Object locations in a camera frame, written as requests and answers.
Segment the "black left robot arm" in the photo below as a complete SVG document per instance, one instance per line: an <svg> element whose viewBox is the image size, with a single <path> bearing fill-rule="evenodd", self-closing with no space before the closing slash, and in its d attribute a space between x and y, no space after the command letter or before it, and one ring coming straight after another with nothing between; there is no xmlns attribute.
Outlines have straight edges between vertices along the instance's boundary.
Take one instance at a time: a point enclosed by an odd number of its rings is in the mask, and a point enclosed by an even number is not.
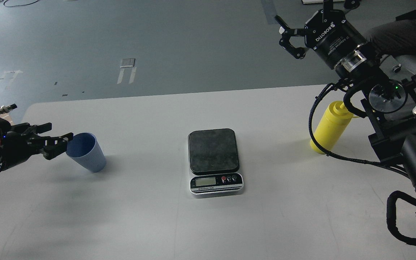
<svg viewBox="0 0 416 260"><path fill-rule="evenodd" d="M52 130L51 123L11 125L1 117L16 108L16 104L0 107L0 173L26 162L33 155L41 154L47 160L56 158L67 151L68 143L74 138L71 132L54 137L41 136Z"/></svg>

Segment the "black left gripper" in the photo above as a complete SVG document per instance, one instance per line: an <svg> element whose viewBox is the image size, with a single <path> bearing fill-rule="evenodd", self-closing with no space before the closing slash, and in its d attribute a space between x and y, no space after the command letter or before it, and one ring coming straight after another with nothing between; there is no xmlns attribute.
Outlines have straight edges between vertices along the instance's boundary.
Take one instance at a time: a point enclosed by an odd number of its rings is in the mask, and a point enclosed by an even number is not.
<svg viewBox="0 0 416 260"><path fill-rule="evenodd" d="M2 137L0 145L0 170L4 171L19 165L30 158L30 147L27 138L31 138L31 148L34 154L41 154L47 160L56 158L67 151L68 143L73 140L72 132L61 136L40 136L52 130L52 123L30 125L21 123L13 125L9 132Z"/></svg>

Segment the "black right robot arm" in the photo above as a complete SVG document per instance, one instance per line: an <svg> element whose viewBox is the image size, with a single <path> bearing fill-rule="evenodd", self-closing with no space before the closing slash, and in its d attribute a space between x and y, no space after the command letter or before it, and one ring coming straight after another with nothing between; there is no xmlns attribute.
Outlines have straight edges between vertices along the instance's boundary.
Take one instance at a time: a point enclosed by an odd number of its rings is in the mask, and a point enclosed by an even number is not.
<svg viewBox="0 0 416 260"><path fill-rule="evenodd" d="M280 17L275 20L283 31L279 41L296 59L305 57L310 49L334 69L340 77L327 84L315 97L308 130L311 142L327 156L343 161L374 165L407 177L416 193L416 75L410 80L391 80L379 67L375 50L347 21L345 15L359 6L358 0L344 2L344 10L325 0L322 9L305 22L302 29L292 29ZM313 131L314 111L332 90L345 92L343 106L357 117L367 117L375 131L369 136L379 162L348 158L325 148ZM386 203L386 222L390 233L405 244L416 246L416 238L402 235L396 225L396 201L402 199L416 206L416 198L402 192L392 192Z"/></svg>

